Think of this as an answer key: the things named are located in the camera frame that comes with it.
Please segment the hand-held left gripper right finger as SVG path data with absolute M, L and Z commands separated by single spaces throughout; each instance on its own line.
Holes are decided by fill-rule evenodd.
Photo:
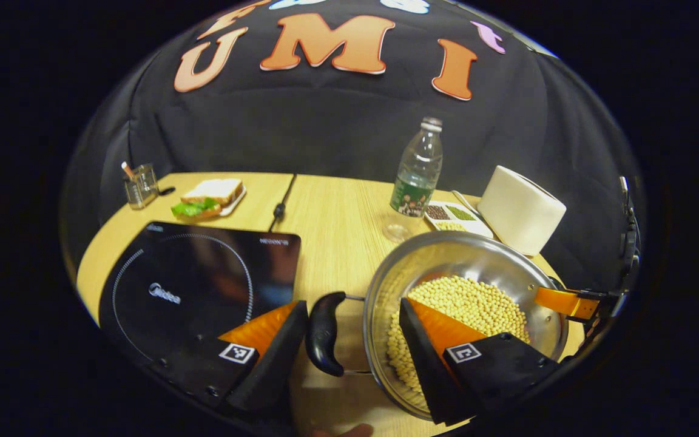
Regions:
M 559 367 L 513 334 L 488 336 L 409 298 L 399 324 L 437 424 L 508 412 Z

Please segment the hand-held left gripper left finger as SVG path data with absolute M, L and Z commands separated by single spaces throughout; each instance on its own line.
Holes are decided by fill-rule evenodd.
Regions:
M 196 334 L 144 363 L 145 373 L 206 412 L 257 415 L 288 388 L 309 321 L 295 300 L 225 330 Z

